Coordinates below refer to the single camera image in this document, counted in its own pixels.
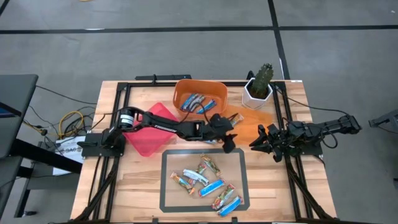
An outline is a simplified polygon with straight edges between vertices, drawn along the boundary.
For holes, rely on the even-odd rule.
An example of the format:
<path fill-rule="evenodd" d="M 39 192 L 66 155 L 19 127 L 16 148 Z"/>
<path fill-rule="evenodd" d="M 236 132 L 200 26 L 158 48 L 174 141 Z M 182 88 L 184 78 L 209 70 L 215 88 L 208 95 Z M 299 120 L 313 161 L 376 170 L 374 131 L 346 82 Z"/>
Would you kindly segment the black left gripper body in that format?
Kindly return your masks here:
<path fill-rule="evenodd" d="M 233 134 L 227 134 L 231 130 L 233 130 L 233 126 L 228 118 L 214 114 L 210 122 L 203 127 L 203 139 L 205 141 L 229 141 L 234 138 Z"/>

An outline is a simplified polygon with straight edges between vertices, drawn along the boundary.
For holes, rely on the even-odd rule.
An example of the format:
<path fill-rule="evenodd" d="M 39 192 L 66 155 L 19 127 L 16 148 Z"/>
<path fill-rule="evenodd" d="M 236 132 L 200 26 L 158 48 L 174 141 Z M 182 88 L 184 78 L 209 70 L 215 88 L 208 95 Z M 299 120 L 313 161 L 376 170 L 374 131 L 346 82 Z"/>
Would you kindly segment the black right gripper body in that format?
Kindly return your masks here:
<path fill-rule="evenodd" d="M 267 142 L 269 143 L 269 150 L 273 154 L 273 159 L 276 162 L 280 162 L 283 156 L 291 156 L 294 152 L 294 147 L 288 132 L 279 130 L 274 124 L 267 128 Z"/>

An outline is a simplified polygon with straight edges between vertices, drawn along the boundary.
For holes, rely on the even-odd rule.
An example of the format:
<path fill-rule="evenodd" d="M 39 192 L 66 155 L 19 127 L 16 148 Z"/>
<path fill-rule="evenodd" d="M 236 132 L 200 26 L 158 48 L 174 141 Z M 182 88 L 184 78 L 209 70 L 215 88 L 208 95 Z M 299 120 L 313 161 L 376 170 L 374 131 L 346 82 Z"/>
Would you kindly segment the dark blue grey granola bar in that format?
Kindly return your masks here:
<path fill-rule="evenodd" d="M 204 95 L 198 95 L 189 105 L 189 112 L 193 112 L 197 106 L 199 106 L 205 99 Z"/>

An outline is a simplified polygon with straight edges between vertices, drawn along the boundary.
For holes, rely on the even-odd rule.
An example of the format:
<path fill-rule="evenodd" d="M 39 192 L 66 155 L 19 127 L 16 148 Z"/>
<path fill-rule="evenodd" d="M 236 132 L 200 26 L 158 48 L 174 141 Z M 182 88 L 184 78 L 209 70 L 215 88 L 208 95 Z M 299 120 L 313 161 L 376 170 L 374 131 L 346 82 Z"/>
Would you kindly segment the blue orange-ended granola bar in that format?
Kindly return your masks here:
<path fill-rule="evenodd" d="M 170 177 L 176 181 L 181 187 L 183 187 L 189 195 L 191 195 L 194 191 L 195 188 L 192 187 L 186 180 L 184 180 L 182 177 L 180 177 L 177 173 L 173 172 Z"/>

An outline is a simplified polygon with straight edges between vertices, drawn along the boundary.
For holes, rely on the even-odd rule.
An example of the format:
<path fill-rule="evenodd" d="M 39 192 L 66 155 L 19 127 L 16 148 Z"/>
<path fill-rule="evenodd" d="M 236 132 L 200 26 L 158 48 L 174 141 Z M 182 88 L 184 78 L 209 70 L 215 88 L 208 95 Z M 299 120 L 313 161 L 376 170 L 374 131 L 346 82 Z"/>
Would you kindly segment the orange plastic lid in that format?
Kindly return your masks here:
<path fill-rule="evenodd" d="M 250 110 L 241 106 L 228 105 L 222 116 L 230 117 L 238 113 L 243 116 L 243 120 L 234 126 L 231 134 L 237 134 L 233 139 L 236 145 L 248 146 L 259 135 L 257 126 L 262 124 L 264 127 L 273 123 L 273 115 L 258 110 Z"/>

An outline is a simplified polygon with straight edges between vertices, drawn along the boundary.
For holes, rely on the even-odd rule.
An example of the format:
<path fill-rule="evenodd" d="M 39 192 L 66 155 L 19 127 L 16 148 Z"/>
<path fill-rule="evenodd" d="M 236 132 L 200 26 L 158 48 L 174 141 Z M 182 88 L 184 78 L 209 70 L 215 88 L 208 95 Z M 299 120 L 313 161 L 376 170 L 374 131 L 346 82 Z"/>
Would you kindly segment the white plant pot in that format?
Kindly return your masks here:
<path fill-rule="evenodd" d="M 259 108 L 263 107 L 267 102 L 267 100 L 270 98 L 270 96 L 272 96 L 273 89 L 270 85 L 268 85 L 266 91 L 266 97 L 264 99 L 254 98 L 249 93 L 249 88 L 251 87 L 254 80 L 255 78 L 251 78 L 244 86 L 241 103 L 243 106 L 247 108 L 250 108 L 252 110 L 258 110 Z"/>

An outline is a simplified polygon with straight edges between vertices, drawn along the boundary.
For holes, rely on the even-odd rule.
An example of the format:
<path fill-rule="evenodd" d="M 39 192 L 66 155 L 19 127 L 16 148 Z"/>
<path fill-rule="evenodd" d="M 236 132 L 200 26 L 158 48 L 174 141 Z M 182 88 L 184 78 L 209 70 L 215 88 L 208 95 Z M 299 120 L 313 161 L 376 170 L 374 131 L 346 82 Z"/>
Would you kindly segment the orange plastic bin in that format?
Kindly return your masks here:
<path fill-rule="evenodd" d="M 205 99 L 202 105 L 205 106 L 210 100 L 215 100 L 216 105 L 206 112 L 208 118 L 215 113 L 223 114 L 226 111 L 228 101 L 227 86 L 221 82 L 183 79 L 175 86 L 173 104 L 178 114 L 184 117 L 187 112 L 182 110 L 182 105 L 192 94 L 203 95 Z"/>

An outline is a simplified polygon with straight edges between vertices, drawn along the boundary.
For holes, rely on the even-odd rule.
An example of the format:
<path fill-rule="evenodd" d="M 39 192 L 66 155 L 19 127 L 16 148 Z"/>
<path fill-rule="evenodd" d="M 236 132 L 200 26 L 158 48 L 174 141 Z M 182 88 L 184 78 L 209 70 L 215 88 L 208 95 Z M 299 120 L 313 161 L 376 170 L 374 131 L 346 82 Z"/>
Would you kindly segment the green cactus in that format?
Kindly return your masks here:
<path fill-rule="evenodd" d="M 253 80 L 249 93 L 253 98 L 264 100 L 268 95 L 268 84 L 274 76 L 273 66 L 265 63 L 257 72 Z"/>

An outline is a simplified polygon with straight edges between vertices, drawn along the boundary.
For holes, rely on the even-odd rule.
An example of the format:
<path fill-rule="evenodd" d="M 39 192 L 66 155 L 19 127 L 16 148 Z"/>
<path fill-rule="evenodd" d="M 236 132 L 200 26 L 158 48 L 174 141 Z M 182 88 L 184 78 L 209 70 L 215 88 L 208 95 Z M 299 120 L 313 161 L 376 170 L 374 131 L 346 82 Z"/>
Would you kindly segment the pink plastic bin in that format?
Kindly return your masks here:
<path fill-rule="evenodd" d="M 162 104 L 156 103 L 149 112 L 176 121 L 176 117 Z M 158 151 L 172 136 L 173 133 L 156 128 L 143 128 L 135 133 L 123 133 L 127 141 L 143 157 L 149 157 Z"/>

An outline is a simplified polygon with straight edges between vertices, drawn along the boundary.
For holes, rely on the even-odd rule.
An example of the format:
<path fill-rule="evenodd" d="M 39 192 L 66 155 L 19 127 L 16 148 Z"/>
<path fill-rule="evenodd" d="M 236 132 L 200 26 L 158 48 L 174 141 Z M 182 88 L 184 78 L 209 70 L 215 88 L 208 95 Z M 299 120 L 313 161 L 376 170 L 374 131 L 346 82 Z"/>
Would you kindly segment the white paper sheet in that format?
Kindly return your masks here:
<path fill-rule="evenodd" d="M 77 142 L 84 141 L 85 136 L 77 136 L 77 137 L 70 137 L 64 140 L 56 141 L 57 149 L 55 152 L 61 156 L 65 156 L 71 160 L 79 162 L 80 164 L 83 163 L 83 156 L 82 150 L 83 148 L 80 147 Z"/>

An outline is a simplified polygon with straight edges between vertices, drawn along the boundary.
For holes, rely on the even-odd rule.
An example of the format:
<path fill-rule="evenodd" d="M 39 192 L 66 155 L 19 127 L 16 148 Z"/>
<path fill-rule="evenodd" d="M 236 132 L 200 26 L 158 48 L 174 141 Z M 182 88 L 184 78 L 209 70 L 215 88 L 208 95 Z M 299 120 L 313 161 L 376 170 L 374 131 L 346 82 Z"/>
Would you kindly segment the grey side desk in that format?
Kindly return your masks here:
<path fill-rule="evenodd" d="M 0 219 L 16 178 L 30 179 L 33 169 L 24 158 L 79 174 L 82 164 L 17 138 L 38 76 L 0 75 Z"/>

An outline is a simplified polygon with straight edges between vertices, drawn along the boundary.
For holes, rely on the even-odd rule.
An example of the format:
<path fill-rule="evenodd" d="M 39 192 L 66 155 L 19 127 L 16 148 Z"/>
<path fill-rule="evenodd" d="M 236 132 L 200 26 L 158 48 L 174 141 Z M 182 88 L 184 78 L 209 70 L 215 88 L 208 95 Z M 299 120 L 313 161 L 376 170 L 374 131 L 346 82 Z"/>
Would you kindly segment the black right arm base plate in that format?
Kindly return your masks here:
<path fill-rule="evenodd" d="M 302 146 L 289 146 L 288 153 L 291 156 L 297 155 L 310 155 L 310 156 L 319 156 L 323 154 L 321 146 L 316 146 L 313 144 L 306 144 Z"/>

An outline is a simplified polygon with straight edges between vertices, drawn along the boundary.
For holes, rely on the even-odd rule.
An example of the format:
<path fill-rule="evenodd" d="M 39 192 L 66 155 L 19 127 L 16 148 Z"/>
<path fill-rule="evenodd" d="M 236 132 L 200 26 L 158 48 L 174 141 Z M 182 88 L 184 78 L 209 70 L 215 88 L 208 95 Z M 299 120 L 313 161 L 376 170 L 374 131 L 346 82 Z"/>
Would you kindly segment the black mount bar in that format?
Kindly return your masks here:
<path fill-rule="evenodd" d="M 135 80 L 183 80 L 192 79 L 191 75 L 148 75 L 148 76 L 136 76 Z"/>

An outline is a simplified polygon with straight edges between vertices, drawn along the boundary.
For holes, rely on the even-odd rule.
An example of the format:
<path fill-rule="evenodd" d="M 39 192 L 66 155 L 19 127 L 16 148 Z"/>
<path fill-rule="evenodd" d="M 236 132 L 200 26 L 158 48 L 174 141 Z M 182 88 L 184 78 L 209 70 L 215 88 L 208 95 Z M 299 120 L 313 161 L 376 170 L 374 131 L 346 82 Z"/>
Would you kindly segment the black aluminium table frame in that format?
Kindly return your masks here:
<path fill-rule="evenodd" d="M 272 119 L 288 116 L 290 119 L 309 122 L 312 119 L 307 106 L 307 96 L 300 80 L 279 80 L 276 83 L 279 93 L 262 108 Z M 141 109 L 148 109 L 154 103 L 172 105 L 175 82 L 161 81 L 153 85 L 149 81 L 133 81 L 131 88 L 123 82 L 105 81 L 102 83 L 94 121 L 96 131 L 107 128 L 111 122 L 111 112 L 128 102 Z M 299 188 L 292 185 L 287 175 L 285 162 L 274 162 L 268 154 L 250 150 L 242 146 L 245 156 L 250 205 L 245 211 L 233 213 L 238 222 L 292 222 L 295 212 L 302 217 L 313 213 Z M 213 212 L 165 213 L 160 205 L 160 166 L 161 153 L 154 157 L 141 157 L 132 146 L 125 149 L 120 158 L 118 176 L 114 191 L 111 222 L 149 223 L 157 219 L 159 223 L 211 223 L 221 218 Z M 315 157 L 304 154 L 300 159 L 292 159 L 296 171 L 302 172 L 308 190 L 315 200 L 330 215 L 335 215 L 335 206 L 323 164 Z M 97 158 L 85 159 L 75 200 L 72 218 L 82 213 L 88 200 L 97 189 L 100 179 L 105 177 L 110 165 L 104 165 Z"/>

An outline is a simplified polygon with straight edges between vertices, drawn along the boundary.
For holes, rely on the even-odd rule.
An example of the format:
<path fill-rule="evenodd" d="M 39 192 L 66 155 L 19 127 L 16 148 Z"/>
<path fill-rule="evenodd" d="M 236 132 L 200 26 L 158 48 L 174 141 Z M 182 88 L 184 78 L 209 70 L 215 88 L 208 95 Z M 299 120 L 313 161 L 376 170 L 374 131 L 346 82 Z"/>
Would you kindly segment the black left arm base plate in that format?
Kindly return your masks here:
<path fill-rule="evenodd" d="M 83 157 L 119 157 L 124 154 L 126 139 L 120 136 L 115 144 L 107 146 L 102 143 L 102 134 L 90 133 L 77 144 L 82 148 Z"/>

